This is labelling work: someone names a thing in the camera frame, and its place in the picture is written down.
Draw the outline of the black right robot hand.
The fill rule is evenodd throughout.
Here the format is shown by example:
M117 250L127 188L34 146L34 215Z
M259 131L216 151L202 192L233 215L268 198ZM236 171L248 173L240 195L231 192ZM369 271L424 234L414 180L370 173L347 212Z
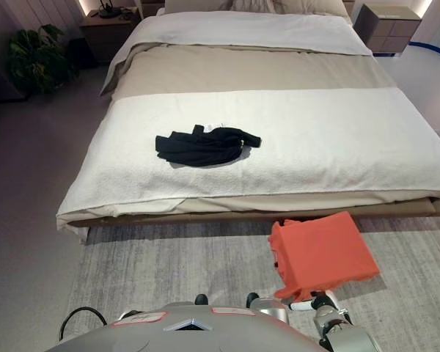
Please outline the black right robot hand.
M340 305L335 294L330 291L312 291L311 299L305 301L294 301L289 305L290 310L304 312L317 310L323 306L330 306L333 309L340 310Z

